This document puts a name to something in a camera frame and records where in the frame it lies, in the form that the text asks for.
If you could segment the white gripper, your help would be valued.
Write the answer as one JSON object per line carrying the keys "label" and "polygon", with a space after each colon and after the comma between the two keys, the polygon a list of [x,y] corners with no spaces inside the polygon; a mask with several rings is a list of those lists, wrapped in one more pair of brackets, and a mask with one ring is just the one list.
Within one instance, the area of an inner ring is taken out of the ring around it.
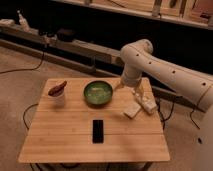
{"label": "white gripper", "polygon": [[[121,83],[118,83],[115,87],[114,90],[118,90],[118,89],[122,89],[125,86],[128,86],[128,87],[137,87],[139,84],[141,83],[141,78],[138,77],[138,78],[131,78],[131,77],[128,77],[126,75],[122,75],[121,76]],[[136,92],[143,96],[144,95],[144,89],[143,89],[143,86],[142,85],[139,85],[137,88],[136,88]]]}

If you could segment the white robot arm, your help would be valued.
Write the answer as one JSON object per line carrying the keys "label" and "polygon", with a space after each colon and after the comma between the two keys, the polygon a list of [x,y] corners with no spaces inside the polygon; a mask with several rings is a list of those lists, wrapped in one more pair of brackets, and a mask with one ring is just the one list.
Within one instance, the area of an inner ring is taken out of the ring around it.
{"label": "white robot arm", "polygon": [[121,83],[137,87],[145,72],[204,111],[191,171],[213,171],[213,75],[161,60],[152,53],[153,45],[148,39],[123,46]]}

